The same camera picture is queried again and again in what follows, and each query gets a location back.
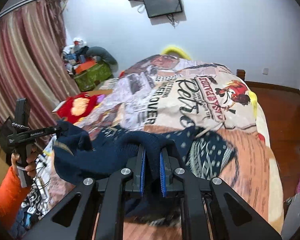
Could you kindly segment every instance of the monitor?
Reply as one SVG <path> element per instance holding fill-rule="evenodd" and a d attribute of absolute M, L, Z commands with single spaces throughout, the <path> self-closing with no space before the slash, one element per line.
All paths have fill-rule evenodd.
<path fill-rule="evenodd" d="M 182 12 L 180 0 L 143 0 L 149 18 Z"/>

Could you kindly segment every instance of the orange sleeve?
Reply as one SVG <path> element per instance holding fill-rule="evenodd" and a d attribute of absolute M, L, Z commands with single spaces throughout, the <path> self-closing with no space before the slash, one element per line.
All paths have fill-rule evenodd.
<path fill-rule="evenodd" d="M 0 221 L 6 230 L 13 225 L 20 205 L 30 189 L 21 187 L 20 180 L 11 166 L 0 186 Z"/>

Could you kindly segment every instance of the striped curtain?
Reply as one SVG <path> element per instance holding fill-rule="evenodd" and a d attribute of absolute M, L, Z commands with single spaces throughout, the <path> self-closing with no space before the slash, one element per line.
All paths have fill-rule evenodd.
<path fill-rule="evenodd" d="M 37 0 L 0 19 L 0 126 L 24 97 L 32 129 L 55 124 L 51 111 L 79 93 L 60 57 L 64 46 L 60 0 Z"/>

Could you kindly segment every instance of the orange box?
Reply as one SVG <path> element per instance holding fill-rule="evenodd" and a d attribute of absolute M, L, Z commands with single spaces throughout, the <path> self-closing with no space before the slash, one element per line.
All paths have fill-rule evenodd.
<path fill-rule="evenodd" d="M 87 60 L 85 63 L 80 64 L 76 69 L 75 72 L 77 74 L 81 73 L 84 70 L 87 70 L 88 68 L 91 68 L 94 66 L 96 62 L 93 59 Z"/>

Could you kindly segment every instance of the curtain rod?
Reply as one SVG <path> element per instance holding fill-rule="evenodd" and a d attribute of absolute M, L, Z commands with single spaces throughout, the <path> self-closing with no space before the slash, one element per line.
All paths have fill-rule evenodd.
<path fill-rule="evenodd" d="M 35 0 L 22 0 L 22 1 L 14 4 L 14 5 L 8 7 L 4 11 L 0 12 L 0 18 L 3 17 L 4 15 L 6 15 L 7 13 L 10 13 L 11 11 L 13 11 L 13 10 L 15 10 L 15 9 L 27 4 L 27 3 L 33 2 L 33 1 L 35 1 Z"/>

